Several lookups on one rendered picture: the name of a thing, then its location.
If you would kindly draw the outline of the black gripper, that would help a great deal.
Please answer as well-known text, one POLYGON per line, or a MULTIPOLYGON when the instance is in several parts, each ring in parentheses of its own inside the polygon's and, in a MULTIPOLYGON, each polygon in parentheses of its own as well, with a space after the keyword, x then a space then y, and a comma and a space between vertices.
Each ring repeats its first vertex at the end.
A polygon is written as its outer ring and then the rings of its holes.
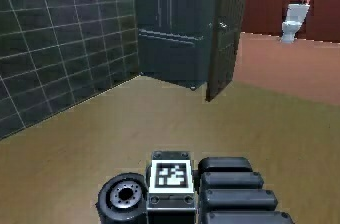
POLYGON ((147 224, 146 200, 143 175, 130 172, 111 178, 98 193, 100 224, 147 224))

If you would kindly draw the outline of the white toilet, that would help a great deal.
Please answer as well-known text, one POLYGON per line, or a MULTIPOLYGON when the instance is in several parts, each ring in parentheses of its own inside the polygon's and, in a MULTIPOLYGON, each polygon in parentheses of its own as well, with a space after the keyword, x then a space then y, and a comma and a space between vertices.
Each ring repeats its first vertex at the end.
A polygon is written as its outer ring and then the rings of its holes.
POLYGON ((306 19, 310 5, 307 3, 289 4, 286 12, 286 18, 282 22, 281 42, 293 43, 295 34, 301 28, 306 19))

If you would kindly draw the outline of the dark room door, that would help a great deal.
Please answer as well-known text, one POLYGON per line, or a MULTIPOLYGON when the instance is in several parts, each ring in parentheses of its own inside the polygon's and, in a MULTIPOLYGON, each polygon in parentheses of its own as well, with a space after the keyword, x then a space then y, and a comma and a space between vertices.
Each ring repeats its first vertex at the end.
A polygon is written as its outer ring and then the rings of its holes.
POLYGON ((206 100, 212 101, 233 80, 246 0, 216 0, 212 25, 206 100), (219 22, 227 24, 220 29, 219 22))

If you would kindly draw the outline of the dark grey fridge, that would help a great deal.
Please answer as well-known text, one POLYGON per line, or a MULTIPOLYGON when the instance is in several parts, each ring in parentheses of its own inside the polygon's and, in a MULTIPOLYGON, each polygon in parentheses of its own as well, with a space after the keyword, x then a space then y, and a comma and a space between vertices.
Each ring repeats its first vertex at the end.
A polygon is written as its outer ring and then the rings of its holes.
POLYGON ((216 0, 136 0, 139 72, 195 90, 207 81, 216 0))

